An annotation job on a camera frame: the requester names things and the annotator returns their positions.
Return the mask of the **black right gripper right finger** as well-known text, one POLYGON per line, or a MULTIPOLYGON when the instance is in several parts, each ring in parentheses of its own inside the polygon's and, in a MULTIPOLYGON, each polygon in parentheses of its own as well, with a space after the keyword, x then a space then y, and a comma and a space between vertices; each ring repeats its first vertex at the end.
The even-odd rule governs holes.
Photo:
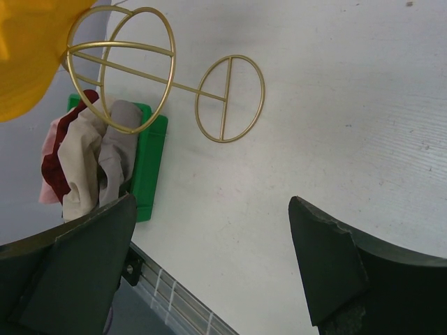
POLYGON ((288 215, 320 334, 446 333, 446 259, 376 238, 298 196, 288 215))

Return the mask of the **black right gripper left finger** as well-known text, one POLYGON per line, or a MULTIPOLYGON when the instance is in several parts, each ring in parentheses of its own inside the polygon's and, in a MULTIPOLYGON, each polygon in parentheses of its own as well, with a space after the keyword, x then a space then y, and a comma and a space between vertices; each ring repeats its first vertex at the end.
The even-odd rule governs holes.
POLYGON ((102 334, 137 218, 127 194, 1 246, 2 334, 102 334))

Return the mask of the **dark red bucket hat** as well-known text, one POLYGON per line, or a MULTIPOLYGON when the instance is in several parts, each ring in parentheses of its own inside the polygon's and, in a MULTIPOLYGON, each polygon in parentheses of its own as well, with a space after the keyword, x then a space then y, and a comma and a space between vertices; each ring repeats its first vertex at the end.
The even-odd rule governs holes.
POLYGON ((69 192, 69 187, 58 158, 58 150, 65 138, 68 127, 79 113, 88 107, 83 100, 70 109, 67 114, 55 119, 50 124, 49 131, 42 147, 42 186, 38 201, 43 204, 62 203, 63 196, 69 192))

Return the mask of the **yellow bucket hat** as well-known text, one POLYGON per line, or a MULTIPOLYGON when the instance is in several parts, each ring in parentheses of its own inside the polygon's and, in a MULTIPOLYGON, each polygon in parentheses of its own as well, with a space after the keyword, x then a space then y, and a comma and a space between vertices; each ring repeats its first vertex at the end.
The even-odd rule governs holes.
POLYGON ((71 27, 94 1, 1 2, 1 121, 26 114, 57 73, 71 27))

